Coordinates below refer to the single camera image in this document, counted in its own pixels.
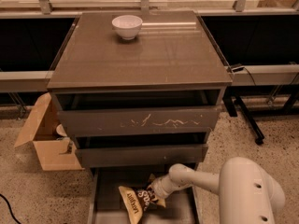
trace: white robotic arm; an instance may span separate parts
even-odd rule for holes
[[[160,198],[192,186],[219,195],[220,224],[274,224],[273,212],[285,203],[280,184],[254,161],[239,157],[224,163],[219,175],[175,164],[151,186]]]

